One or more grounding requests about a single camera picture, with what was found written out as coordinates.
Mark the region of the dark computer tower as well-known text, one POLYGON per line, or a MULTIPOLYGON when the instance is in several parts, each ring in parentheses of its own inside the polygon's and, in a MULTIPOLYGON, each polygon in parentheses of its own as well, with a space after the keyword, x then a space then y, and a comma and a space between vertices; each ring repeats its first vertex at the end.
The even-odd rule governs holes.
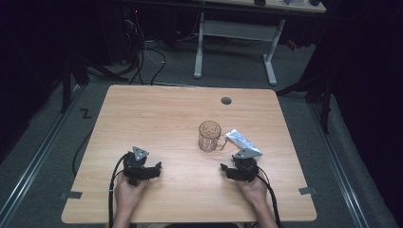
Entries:
POLYGON ((133 7, 122 7, 125 37, 128 42, 128 59, 137 63, 138 52, 143 48, 143 36, 139 24, 138 12, 133 7))

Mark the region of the white blue toothpaste tube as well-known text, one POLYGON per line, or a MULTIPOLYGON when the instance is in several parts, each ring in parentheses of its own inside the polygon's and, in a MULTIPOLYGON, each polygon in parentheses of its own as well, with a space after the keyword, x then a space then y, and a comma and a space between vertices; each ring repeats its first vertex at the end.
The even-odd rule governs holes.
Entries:
POLYGON ((251 150, 257 151, 260 155, 262 155, 262 153, 259 151, 259 149, 256 146, 254 146, 243 135, 241 135, 237 129, 233 129, 233 130, 229 131, 228 133, 225 134, 225 136, 228 140, 230 140, 232 143, 234 143, 240 149, 243 149, 243 148, 251 149, 251 150))

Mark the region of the person's right hand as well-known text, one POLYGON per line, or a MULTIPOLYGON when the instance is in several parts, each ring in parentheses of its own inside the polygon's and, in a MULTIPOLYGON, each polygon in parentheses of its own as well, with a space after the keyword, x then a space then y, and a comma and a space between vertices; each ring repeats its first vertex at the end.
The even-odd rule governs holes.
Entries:
POLYGON ((266 204, 267 188, 261 180, 254 179, 250 182, 237 180, 236 184, 246 201, 251 205, 262 206, 266 204))

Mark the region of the black metal stand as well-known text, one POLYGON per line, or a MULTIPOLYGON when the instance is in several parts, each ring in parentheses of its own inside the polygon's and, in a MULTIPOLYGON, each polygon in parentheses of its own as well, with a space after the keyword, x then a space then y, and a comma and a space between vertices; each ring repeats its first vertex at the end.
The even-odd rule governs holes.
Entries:
POLYGON ((87 67, 92 67, 96 71, 101 72, 104 76, 117 81, 125 81, 122 73, 115 73, 104 66, 98 65, 84 56, 77 54, 69 54, 64 61, 64 72, 62 76, 63 85, 63 98, 61 112, 65 113, 71 103, 71 80, 73 77, 79 86, 87 86, 89 83, 89 76, 86 71, 87 67))
POLYGON ((309 79, 302 80, 290 85, 280 91, 278 96, 284 96, 293 91, 306 91, 305 101, 307 103, 321 103, 319 112, 319 125, 325 134, 329 133, 328 119, 331 111, 330 102, 333 88, 333 76, 331 74, 320 74, 309 79))

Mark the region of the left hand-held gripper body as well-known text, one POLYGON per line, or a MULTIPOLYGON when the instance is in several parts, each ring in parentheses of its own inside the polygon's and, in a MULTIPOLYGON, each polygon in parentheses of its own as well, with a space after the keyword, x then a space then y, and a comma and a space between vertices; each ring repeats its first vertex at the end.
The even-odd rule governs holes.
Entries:
POLYGON ((132 151, 127 152, 124 158, 124 174, 129 178, 129 183, 134 186, 139 185, 139 181, 148 179, 147 170, 144 167, 149 153, 137 146, 132 147, 132 151))

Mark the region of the clear glass mug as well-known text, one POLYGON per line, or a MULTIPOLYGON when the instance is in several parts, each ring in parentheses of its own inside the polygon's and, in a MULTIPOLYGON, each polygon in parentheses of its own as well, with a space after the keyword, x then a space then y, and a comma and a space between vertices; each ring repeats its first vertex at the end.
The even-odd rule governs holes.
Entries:
POLYGON ((221 126, 214 121, 205 121, 199 126, 199 148, 204 152, 222 151, 227 138, 222 135, 221 126))

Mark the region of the person's left hand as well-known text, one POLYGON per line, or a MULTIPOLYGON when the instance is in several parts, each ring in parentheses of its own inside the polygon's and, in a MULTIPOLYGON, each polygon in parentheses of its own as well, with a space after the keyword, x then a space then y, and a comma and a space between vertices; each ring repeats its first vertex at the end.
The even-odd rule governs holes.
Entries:
POLYGON ((124 174, 117 177, 115 187, 115 198, 117 210, 122 212, 132 212, 142 197, 143 191, 147 185, 146 180, 141 180, 137 185, 129 183, 129 178, 124 174))

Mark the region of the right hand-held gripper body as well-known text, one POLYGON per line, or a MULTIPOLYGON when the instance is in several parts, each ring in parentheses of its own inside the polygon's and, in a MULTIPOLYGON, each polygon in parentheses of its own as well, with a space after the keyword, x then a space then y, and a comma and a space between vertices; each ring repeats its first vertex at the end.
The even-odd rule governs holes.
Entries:
POLYGON ((245 177, 245 181, 252 181, 259 173, 257 159, 261 156, 257 151, 247 148, 241 149, 232 156, 236 169, 245 177))

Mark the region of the metal floor rail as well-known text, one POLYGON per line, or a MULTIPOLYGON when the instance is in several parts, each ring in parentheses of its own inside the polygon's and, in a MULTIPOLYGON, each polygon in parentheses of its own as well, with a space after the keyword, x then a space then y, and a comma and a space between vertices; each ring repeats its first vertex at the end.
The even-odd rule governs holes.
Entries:
POLYGON ((332 139, 328 133, 323 129, 320 122, 320 114, 315 104, 307 104, 310 113, 312 114, 317 128, 320 132, 321 138, 325 143, 326 152, 328 154, 331 167, 333 169, 337 184, 341 191, 342 197, 348 207, 350 215, 355 223, 356 228, 370 228, 369 223, 364 215, 361 205, 356 196, 355 190, 351 185, 346 172, 340 162, 340 159, 336 153, 336 148, 332 142, 332 139))
POLYGON ((86 89, 75 85, 65 110, 59 86, 29 121, 27 130, 0 164, 0 228, 6 228, 41 169, 67 115, 86 89))

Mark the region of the white frame desk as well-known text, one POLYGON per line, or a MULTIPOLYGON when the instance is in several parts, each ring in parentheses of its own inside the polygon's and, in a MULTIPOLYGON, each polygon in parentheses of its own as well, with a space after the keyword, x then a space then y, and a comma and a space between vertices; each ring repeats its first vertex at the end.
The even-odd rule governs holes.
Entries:
MULTIPOLYGON (((319 15, 326 12, 325 6, 318 0, 318 3, 311 3, 310 0, 201 0, 201 5, 221 4, 224 7, 245 7, 251 10, 274 10, 276 12, 307 13, 308 15, 319 15)), ((274 56, 278 40, 282 34, 286 19, 280 17, 275 25, 266 26, 257 23, 229 22, 219 19, 205 19, 204 13, 199 17, 198 49, 195 59, 194 77, 200 79, 202 76, 203 62, 203 40, 205 36, 235 38, 242 40, 253 40, 269 42, 268 52, 262 55, 268 82, 271 86, 277 84, 273 70, 272 58, 274 56)))

